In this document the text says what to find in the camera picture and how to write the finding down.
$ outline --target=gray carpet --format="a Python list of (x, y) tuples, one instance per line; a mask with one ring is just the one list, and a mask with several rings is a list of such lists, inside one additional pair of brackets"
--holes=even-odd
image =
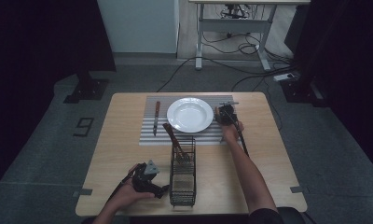
[[(110, 80), (101, 101), (62, 101), (72, 93), (76, 76), (54, 86), (55, 97), (40, 124), (0, 181), (0, 223), (80, 223), (75, 213), (105, 113), (115, 92), (157, 91), (181, 61), (118, 59), (117, 72), (93, 72)], [(259, 66), (241, 69), (261, 72)], [(162, 91), (230, 91), (250, 75), (204, 63), (187, 63)], [(272, 77), (250, 78), (235, 91), (262, 91), (270, 101), (286, 149), (304, 190), (308, 214), (316, 223), (373, 223), (373, 165), (330, 108), (289, 104)], [(94, 118), (87, 137), (76, 126)], [(128, 223), (117, 217), (114, 223)]]

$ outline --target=power strip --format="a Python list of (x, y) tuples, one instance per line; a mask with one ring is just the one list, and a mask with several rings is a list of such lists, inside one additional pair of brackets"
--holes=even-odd
[(282, 81), (282, 80), (287, 80), (287, 79), (294, 78), (294, 77), (296, 77), (294, 74), (287, 73), (287, 74), (275, 76), (275, 77), (273, 77), (273, 80), (274, 81)]

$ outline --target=striped placemat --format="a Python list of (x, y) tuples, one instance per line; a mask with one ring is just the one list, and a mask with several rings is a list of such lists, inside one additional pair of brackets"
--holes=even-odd
[[(143, 126), (141, 128), (140, 146), (170, 146), (172, 144), (169, 135), (164, 130), (162, 124), (169, 122), (167, 120), (167, 110), (175, 101), (194, 97), (205, 101), (213, 110), (216, 106), (221, 106), (221, 103), (233, 102), (232, 95), (200, 95), (200, 96), (147, 96), (145, 102), (145, 113), (143, 118)], [(157, 136), (154, 136), (153, 127), (155, 120), (155, 105), (160, 101), (160, 110), (158, 118)], [(196, 139), (196, 145), (220, 145), (222, 131), (218, 123), (213, 120), (210, 126), (198, 133), (182, 133), (173, 129), (176, 136), (193, 135)]]

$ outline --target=knife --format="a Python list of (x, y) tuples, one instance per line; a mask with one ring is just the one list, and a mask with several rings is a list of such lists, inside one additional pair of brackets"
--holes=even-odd
[(157, 136), (157, 130), (158, 130), (159, 109), (160, 109), (160, 101), (157, 101), (157, 105), (155, 106), (155, 121), (154, 121), (154, 135), (155, 136)]

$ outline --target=fork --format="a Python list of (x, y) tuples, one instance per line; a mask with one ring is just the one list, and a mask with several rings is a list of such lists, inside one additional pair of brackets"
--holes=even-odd
[(172, 140), (173, 148), (175, 149), (176, 159), (178, 163), (189, 164), (189, 155), (181, 148), (180, 143), (174, 135), (172, 126), (168, 123), (164, 123), (163, 128), (166, 130), (167, 134), (170, 136), (170, 139)]

